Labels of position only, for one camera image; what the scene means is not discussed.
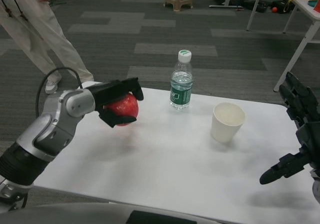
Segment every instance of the white table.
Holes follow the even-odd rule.
[[[112,129],[97,112],[86,115],[35,185],[228,223],[319,224],[309,166],[259,184],[300,147],[283,106],[193,94],[189,109],[178,112],[168,91],[143,92],[138,121],[129,126]],[[247,118],[230,145],[210,136],[213,108],[224,101],[240,105]]]
[[[255,0],[255,4],[248,22],[248,25],[246,27],[246,29],[249,31],[250,30],[250,26],[251,23],[253,21],[253,17],[255,15],[256,12],[256,8],[258,5],[259,0]],[[303,52],[304,48],[306,47],[306,45],[308,43],[320,43],[320,40],[313,40],[314,35],[316,34],[316,32],[318,31],[319,27],[320,27],[320,13],[315,11],[313,7],[308,5],[308,1],[309,0],[293,0],[293,3],[295,4],[295,7],[293,9],[293,11],[291,12],[291,15],[288,19],[288,22],[286,23],[286,26],[284,27],[283,33],[286,33],[286,31],[288,30],[288,26],[290,24],[290,22],[293,20],[293,17],[297,11],[297,9],[299,8],[302,12],[304,12],[311,20],[312,20],[312,24],[309,28],[309,30],[306,32],[303,40],[301,41],[300,45],[298,46],[298,48],[296,49],[294,55],[292,56],[289,64],[287,65],[287,67],[285,68],[283,74],[281,75],[278,83],[276,84],[276,86],[274,87],[274,91],[278,92],[279,91],[279,87],[280,85],[284,82],[285,78],[286,78],[286,74],[293,68],[294,64],[296,63],[297,59],[300,57],[301,53]]]

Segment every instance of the floor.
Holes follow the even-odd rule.
[[[282,34],[288,14],[257,13],[245,31],[250,10],[209,9],[214,0],[173,12],[164,0],[67,0],[52,7],[66,37],[95,80],[138,76],[143,87],[169,90],[180,49],[192,51],[193,93],[282,104],[277,80],[311,21],[298,12]],[[320,52],[309,44],[293,72],[320,97]],[[60,61],[50,52],[57,66]],[[0,27],[0,152],[35,118],[36,92],[43,74]],[[62,72],[60,90],[77,87]],[[28,205],[93,201],[33,190]]]

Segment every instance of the paper cup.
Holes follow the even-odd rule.
[[[246,114],[233,103],[220,103],[213,110],[211,135],[220,143],[228,143],[245,122]]]

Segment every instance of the bottle cap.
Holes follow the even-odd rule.
[[[178,53],[178,60],[181,63],[188,63],[191,60],[191,52],[189,50],[180,50]]]

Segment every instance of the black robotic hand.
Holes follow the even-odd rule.
[[[279,91],[287,105],[287,113],[294,120],[298,130],[296,136],[301,144],[295,155],[289,153],[280,158],[261,177],[261,184],[271,183],[281,177],[291,177],[310,164],[320,177],[320,107],[309,87],[305,87],[292,73],[286,75],[286,84]]]
[[[131,123],[137,120],[133,116],[119,116],[109,108],[104,109],[104,106],[124,99],[129,92],[131,92],[137,100],[142,101],[144,94],[138,78],[96,84],[87,89],[93,94],[95,111],[99,112],[99,117],[110,127],[113,128],[117,124]]]

